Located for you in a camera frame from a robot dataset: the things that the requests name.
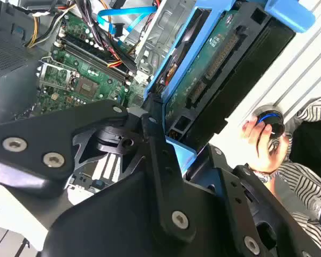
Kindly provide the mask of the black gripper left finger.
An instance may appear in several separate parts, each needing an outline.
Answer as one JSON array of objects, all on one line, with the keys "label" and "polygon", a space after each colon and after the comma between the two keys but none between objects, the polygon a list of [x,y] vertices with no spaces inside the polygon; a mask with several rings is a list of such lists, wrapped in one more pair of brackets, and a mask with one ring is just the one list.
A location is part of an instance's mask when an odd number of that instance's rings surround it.
[{"label": "black gripper left finger", "polygon": [[124,179],[136,166],[145,129],[163,130],[157,102],[139,110],[103,100],[1,124],[0,211],[6,222],[32,241],[44,242],[68,210],[58,200],[73,172],[117,153]]}]

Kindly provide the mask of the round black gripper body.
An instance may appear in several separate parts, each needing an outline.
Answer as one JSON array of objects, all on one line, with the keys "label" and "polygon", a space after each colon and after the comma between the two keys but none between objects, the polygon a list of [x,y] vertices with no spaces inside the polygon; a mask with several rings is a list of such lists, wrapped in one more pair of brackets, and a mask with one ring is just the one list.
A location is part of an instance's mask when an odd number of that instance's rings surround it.
[{"label": "round black gripper body", "polygon": [[206,187],[186,182],[159,128],[144,130],[132,173],[63,213],[42,256],[239,256],[228,193],[240,182],[213,169]]}]

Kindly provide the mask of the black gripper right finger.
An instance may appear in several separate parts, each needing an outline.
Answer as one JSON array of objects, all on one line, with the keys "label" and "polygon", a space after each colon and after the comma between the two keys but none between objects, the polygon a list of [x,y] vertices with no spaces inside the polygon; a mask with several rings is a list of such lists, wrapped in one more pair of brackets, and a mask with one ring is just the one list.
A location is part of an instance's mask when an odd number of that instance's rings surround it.
[{"label": "black gripper right finger", "polygon": [[242,256],[271,256],[257,230],[267,223],[276,236],[278,256],[321,256],[321,249],[283,205],[244,166],[232,170],[223,153],[208,145],[209,157],[220,180],[235,247]]}]

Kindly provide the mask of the person's hand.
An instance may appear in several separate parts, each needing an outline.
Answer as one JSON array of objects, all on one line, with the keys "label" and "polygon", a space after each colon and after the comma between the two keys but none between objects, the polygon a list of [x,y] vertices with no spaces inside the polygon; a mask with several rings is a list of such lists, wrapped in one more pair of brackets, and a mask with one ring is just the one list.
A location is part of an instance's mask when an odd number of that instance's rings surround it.
[{"label": "person's hand", "polygon": [[257,122],[252,116],[241,129],[244,154],[251,169],[262,173],[273,173],[284,161],[289,147],[289,139],[282,134],[276,149],[269,151],[272,126]]}]

